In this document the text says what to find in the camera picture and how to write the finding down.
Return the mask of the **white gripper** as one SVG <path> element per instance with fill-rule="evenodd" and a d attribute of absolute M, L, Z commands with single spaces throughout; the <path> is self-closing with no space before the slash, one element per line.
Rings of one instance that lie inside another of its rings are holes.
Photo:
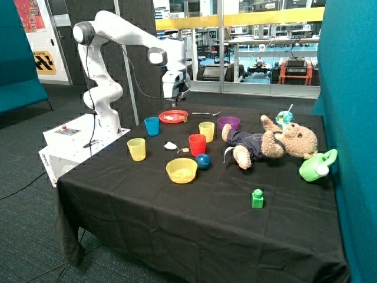
<path fill-rule="evenodd" d="M 172 102 L 172 107 L 175 107 L 175 103 L 184 101 L 191 89 L 190 77 L 186 70 L 168 70 L 163 75 L 162 82 L 164 98 Z"/>

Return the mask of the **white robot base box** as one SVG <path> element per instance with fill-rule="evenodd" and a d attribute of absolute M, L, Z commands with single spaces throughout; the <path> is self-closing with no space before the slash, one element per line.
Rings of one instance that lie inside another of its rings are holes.
<path fill-rule="evenodd" d="M 122 127 L 106 131 L 98 116 L 84 114 L 43 132 L 47 146 L 39 151 L 39 156 L 52 186 L 56 187 L 62 175 L 129 131 Z"/>

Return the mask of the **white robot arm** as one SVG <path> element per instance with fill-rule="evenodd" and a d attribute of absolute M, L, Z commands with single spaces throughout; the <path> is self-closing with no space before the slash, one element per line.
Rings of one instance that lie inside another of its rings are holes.
<path fill-rule="evenodd" d="M 162 77 L 164 98 L 180 101 L 190 90 L 184 41 L 176 37 L 158 39 L 116 14 L 100 11 L 94 20 L 74 25 L 73 36 L 88 78 L 97 86 L 84 94 L 85 104 L 97 114 L 96 131 L 102 136 L 121 132 L 118 113 L 110 104 L 123 94 L 123 88 L 109 75 L 101 55 L 101 46 L 109 41 L 121 45 L 141 45 L 148 48 L 151 65 L 166 67 Z"/>

